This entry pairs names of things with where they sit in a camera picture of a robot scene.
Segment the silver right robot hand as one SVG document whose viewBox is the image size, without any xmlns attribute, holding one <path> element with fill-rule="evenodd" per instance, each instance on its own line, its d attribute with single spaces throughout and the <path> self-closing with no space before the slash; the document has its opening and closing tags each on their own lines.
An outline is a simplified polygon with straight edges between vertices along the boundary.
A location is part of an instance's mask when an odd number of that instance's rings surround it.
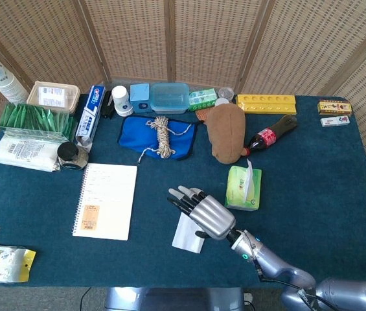
<svg viewBox="0 0 366 311">
<path fill-rule="evenodd" d="M 226 238 L 230 243 L 239 237 L 234 215 L 203 190 L 180 185 L 177 190 L 169 188 L 168 193 L 172 197 L 167 200 L 200 227 L 197 236 L 215 240 Z"/>
</svg>

